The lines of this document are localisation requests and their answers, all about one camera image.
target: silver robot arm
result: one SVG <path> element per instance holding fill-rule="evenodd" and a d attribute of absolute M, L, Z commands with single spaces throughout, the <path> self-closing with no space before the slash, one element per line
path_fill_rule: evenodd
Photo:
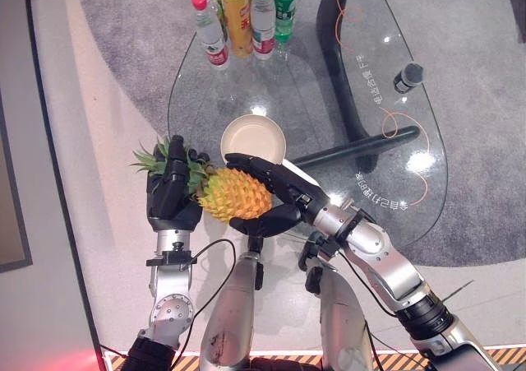
<path fill-rule="evenodd" d="M 389 235 L 360 210 L 343 211 L 326 205 L 313 225 L 341 247 L 358 265 L 372 288 L 395 313 L 415 347 L 439 369 L 462 371 L 455 356 L 464 357 L 466 347 L 478 355 L 471 370 L 500 370 L 471 331 L 451 314 L 431 291 L 416 268 L 392 245 Z"/>
<path fill-rule="evenodd" d="M 194 315 L 189 295 L 189 242 L 190 231 L 161 230 L 157 236 L 155 257 L 148 261 L 151 268 L 149 287 L 154 306 L 149 326 L 139 335 L 174 350 L 179 348 L 179 336 L 190 327 Z"/>

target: green bottle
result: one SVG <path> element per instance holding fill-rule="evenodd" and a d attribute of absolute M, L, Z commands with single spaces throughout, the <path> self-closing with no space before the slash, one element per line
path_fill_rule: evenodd
<path fill-rule="evenodd" d="M 285 43 L 293 33 L 293 19 L 296 0 L 275 0 L 276 3 L 276 39 Z"/>

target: bottle label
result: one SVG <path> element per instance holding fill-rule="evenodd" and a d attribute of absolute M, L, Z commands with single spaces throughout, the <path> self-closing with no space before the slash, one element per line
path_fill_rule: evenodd
<path fill-rule="evenodd" d="M 276 19 L 291 20 L 296 11 L 296 0 L 278 1 L 276 0 Z"/>
<path fill-rule="evenodd" d="M 274 39 L 275 30 L 271 28 L 270 30 L 265 31 L 252 31 L 252 41 L 254 44 L 254 49 L 258 53 L 267 54 L 272 51 L 275 44 Z"/>
<path fill-rule="evenodd" d="M 208 61 L 214 65 L 223 65 L 228 59 L 228 48 L 224 44 L 223 39 L 219 39 L 213 44 L 201 43 L 205 48 Z"/>

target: glass table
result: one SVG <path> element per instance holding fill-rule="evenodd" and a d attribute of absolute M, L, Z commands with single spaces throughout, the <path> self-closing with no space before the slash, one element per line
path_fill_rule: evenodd
<path fill-rule="evenodd" d="M 191 42 L 173 85 L 171 134 L 222 165 L 219 142 L 244 114 L 283 129 L 286 159 L 336 204 L 353 199 L 398 248 L 420 239 L 444 205 L 447 164 L 425 88 L 394 78 L 413 61 L 385 0 L 299 0 L 286 49 L 211 68 Z M 295 229 L 308 234 L 310 228 Z"/>

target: water bottle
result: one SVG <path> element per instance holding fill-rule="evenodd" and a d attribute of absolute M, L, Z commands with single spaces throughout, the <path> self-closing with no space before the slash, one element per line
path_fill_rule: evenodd
<path fill-rule="evenodd" d="M 228 66 L 228 47 L 217 15 L 210 10 L 206 0 L 191 0 L 196 9 L 196 33 L 208 61 L 217 69 Z"/>
<path fill-rule="evenodd" d="M 254 55 L 266 60 L 275 45 L 276 6 L 274 0 L 252 0 L 250 6 Z"/>
<path fill-rule="evenodd" d="M 285 43 L 293 33 L 293 18 L 296 11 L 296 0 L 275 0 L 276 5 L 276 39 Z"/>

